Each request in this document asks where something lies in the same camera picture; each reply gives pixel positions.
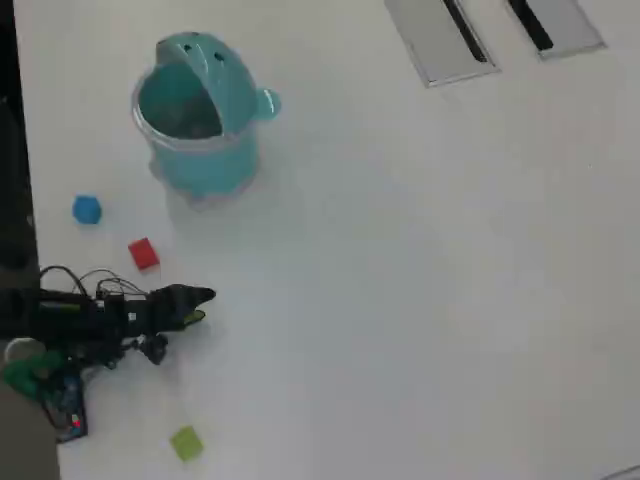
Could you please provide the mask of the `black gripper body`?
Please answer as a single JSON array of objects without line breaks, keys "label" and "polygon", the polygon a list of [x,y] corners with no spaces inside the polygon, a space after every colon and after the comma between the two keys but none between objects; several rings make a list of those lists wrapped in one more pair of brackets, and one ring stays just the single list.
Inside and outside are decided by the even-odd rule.
[{"label": "black gripper body", "polygon": [[124,335],[184,331],[184,294],[184,285],[169,285],[146,296],[125,296],[121,301]]}]

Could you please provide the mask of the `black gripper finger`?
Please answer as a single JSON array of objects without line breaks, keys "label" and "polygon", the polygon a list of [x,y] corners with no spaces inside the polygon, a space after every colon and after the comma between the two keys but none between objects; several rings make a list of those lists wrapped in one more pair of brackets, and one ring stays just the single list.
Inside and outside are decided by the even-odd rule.
[{"label": "black gripper finger", "polygon": [[206,316],[202,310],[193,310],[185,316],[177,317],[172,323],[173,331],[184,331],[187,328],[200,323]]},{"label": "black gripper finger", "polygon": [[172,284],[169,290],[177,306],[200,306],[216,297],[215,290],[202,286]]}]

